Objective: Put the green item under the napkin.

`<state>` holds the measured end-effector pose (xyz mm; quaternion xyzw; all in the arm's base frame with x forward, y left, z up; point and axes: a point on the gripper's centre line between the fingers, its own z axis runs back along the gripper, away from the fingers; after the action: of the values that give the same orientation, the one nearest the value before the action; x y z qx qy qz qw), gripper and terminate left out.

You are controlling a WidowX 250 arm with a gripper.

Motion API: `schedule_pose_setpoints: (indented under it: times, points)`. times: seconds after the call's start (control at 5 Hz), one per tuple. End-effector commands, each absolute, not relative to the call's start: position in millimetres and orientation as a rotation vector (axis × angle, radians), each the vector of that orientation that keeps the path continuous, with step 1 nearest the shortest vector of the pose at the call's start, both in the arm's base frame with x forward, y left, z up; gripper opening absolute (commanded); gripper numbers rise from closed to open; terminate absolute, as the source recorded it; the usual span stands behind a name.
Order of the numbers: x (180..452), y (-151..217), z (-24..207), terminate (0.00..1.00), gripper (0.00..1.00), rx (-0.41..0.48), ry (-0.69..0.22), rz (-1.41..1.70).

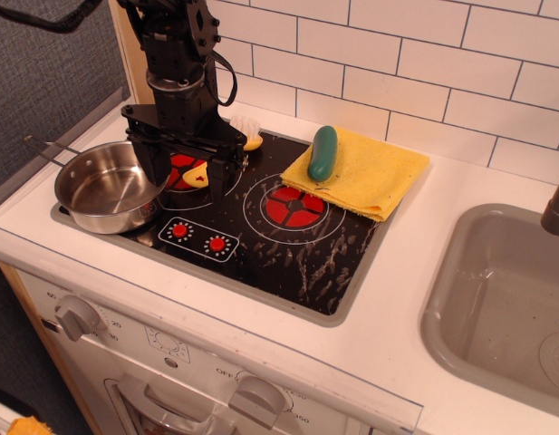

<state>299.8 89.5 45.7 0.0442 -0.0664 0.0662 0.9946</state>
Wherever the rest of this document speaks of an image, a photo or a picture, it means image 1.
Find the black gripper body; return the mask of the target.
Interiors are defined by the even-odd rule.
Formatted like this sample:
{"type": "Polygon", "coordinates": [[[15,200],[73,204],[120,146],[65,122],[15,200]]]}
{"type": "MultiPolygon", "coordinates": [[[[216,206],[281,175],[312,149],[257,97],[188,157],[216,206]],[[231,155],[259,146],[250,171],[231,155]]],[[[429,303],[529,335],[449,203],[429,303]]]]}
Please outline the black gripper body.
{"type": "Polygon", "coordinates": [[[202,76],[195,82],[148,78],[154,91],[152,104],[127,104],[121,115],[128,120],[128,139],[160,143],[167,151],[186,152],[210,161],[213,157],[239,159],[245,166],[246,136],[220,117],[218,107],[233,101],[218,99],[217,78],[202,76]]]}

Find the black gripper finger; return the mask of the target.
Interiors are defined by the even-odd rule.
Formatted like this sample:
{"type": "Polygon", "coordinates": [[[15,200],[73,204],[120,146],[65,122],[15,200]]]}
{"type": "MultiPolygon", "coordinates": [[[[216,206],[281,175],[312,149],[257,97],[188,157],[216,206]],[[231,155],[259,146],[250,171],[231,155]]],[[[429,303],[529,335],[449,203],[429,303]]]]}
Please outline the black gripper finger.
{"type": "Polygon", "coordinates": [[[170,174],[169,152],[160,143],[133,138],[130,140],[147,179],[155,186],[168,181],[170,174]]]}
{"type": "Polygon", "coordinates": [[[219,202],[225,196],[239,173],[237,157],[213,157],[207,164],[207,178],[210,196],[213,202],[219,202]]]}

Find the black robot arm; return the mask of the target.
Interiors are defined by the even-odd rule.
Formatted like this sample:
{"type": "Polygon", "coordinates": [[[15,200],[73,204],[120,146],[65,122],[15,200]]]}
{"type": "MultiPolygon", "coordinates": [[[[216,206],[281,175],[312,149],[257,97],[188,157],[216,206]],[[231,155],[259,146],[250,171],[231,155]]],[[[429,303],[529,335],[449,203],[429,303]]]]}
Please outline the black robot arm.
{"type": "Polygon", "coordinates": [[[210,196],[218,202],[246,164],[246,135],[219,115],[217,65],[230,66],[214,49],[219,21],[204,1],[122,1],[147,62],[152,104],[126,105],[121,114],[148,180],[164,184],[174,152],[207,163],[210,196]]]}

